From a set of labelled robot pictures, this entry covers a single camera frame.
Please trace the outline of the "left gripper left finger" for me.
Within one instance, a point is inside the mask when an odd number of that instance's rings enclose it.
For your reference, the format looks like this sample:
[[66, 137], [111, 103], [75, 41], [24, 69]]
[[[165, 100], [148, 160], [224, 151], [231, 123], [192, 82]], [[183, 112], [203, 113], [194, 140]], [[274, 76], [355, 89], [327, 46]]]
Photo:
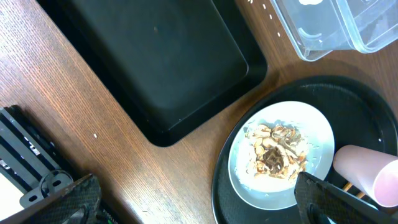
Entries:
[[53, 195], [6, 218], [3, 224], [98, 223], [101, 187], [97, 176], [88, 174]]

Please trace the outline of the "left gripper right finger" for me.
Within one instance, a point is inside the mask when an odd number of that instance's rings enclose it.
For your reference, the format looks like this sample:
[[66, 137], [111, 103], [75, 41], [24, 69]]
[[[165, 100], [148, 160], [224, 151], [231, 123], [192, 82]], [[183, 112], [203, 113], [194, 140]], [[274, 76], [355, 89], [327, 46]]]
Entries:
[[294, 195], [306, 224], [397, 224], [392, 216], [307, 172], [299, 173]]

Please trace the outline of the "food scraps pile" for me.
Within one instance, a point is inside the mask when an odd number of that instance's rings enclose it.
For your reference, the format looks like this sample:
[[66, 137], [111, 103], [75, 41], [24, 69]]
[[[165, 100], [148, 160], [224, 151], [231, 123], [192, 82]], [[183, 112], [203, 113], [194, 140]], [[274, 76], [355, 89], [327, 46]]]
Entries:
[[298, 129], [280, 124], [271, 129], [259, 124], [244, 138], [248, 141], [243, 149], [248, 154], [245, 173], [292, 183], [306, 169], [310, 148]]

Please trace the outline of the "pink cup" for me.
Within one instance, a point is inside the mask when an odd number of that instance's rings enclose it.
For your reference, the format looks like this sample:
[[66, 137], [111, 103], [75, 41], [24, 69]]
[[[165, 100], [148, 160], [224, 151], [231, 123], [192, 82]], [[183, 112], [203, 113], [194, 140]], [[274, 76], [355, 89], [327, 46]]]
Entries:
[[335, 154], [333, 168], [378, 205], [397, 206], [397, 156], [347, 145]]

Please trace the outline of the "grey plate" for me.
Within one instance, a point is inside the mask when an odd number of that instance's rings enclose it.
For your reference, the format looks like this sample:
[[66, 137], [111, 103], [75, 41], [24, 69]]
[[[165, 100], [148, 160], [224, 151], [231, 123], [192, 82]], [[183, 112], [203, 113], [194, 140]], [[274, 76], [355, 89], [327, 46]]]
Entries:
[[331, 125], [314, 106], [299, 101], [275, 103], [254, 113], [233, 138], [228, 155], [228, 175], [234, 191], [248, 205], [261, 210], [282, 210], [296, 205], [295, 182], [278, 179], [256, 178], [245, 173], [248, 145], [244, 136], [259, 124], [271, 129], [278, 124], [296, 128], [307, 139], [310, 151], [303, 172], [325, 180], [331, 169], [335, 140]]

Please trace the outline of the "white paper napkin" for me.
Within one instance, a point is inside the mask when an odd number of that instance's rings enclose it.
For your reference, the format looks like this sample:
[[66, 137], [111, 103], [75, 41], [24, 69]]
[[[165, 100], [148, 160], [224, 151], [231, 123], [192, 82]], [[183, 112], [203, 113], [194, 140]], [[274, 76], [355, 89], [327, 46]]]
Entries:
[[320, 4], [323, 0], [299, 0], [299, 3], [304, 6], [315, 6]]

